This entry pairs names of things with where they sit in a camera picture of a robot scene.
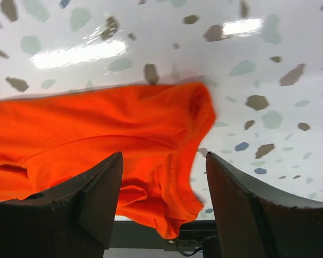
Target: orange towel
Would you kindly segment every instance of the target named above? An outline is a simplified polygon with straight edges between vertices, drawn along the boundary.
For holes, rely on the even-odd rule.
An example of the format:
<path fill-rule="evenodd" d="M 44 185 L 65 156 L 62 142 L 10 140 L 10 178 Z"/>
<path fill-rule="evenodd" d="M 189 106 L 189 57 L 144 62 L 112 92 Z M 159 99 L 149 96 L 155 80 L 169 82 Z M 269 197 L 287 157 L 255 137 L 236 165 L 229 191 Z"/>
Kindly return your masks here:
<path fill-rule="evenodd" d="M 202 209 L 189 174 L 214 120 L 201 83 L 2 101 L 0 200 L 24 199 L 121 151 L 116 214 L 175 238 Z"/>

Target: glossy white surface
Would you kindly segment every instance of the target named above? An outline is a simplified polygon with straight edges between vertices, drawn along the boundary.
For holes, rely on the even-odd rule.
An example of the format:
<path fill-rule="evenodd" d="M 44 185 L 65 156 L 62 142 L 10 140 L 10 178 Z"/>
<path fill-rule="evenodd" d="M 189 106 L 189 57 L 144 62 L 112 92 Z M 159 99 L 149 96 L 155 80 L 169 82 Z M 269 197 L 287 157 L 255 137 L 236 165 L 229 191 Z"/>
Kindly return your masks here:
<path fill-rule="evenodd" d="M 205 149 L 323 201 L 322 0 L 2 2 L 0 99 L 147 82 L 153 64 L 158 83 L 206 82 L 218 110 L 192 170 L 199 219 L 214 218 Z"/>

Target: wire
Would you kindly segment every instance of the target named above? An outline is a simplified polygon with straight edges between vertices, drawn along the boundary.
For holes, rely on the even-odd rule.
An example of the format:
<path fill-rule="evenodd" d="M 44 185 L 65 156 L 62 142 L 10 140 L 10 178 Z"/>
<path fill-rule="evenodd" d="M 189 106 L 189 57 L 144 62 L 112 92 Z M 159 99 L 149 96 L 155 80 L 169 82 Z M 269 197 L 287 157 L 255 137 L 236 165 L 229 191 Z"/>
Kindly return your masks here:
<path fill-rule="evenodd" d="M 177 251 L 178 251 L 178 253 L 180 253 L 181 255 L 183 255 L 183 256 L 185 256 L 185 257 L 190 257 L 190 256 L 193 256 L 194 254 L 198 253 L 199 251 L 203 250 L 202 245 L 203 245 L 203 243 L 204 243 L 205 241 L 207 241 L 207 240 L 209 240 L 209 239 L 216 238 L 216 237 L 217 237 L 216 235 L 211 235 L 211 236 L 208 236 L 208 237 L 206 237 L 206 238 L 202 239 L 202 240 L 200 241 L 200 245 L 201 245 L 201 247 L 197 248 L 197 249 L 196 249 L 193 253 L 191 253 L 191 254 L 187 254 L 185 251 L 183 251 L 181 248 L 179 248 L 179 246 L 178 246 L 178 244 L 179 244 L 179 240 L 177 240 L 177 242 L 176 242 L 176 250 L 177 250 Z"/>

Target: terrazzo tabletop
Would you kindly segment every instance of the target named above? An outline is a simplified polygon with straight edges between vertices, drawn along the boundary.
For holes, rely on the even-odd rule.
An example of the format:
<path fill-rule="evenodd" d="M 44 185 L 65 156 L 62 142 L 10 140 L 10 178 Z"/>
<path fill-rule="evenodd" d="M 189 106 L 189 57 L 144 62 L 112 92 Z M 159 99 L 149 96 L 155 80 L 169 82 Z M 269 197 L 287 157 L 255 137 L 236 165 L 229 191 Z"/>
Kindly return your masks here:
<path fill-rule="evenodd" d="M 207 151 L 323 201 L 323 0 L 0 0 L 0 99 L 192 80 L 218 112 L 198 219 Z"/>

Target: cloth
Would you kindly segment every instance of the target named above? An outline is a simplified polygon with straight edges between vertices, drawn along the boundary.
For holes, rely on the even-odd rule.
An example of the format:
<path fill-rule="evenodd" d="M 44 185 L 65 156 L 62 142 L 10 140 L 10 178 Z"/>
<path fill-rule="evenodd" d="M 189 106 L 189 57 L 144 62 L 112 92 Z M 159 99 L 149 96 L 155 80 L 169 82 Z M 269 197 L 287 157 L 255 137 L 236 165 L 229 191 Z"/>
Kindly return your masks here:
<path fill-rule="evenodd" d="M 44 191 L 121 151 L 116 214 L 175 238 L 202 209 L 189 175 L 214 121 L 199 82 L 0 101 L 0 200 Z"/>

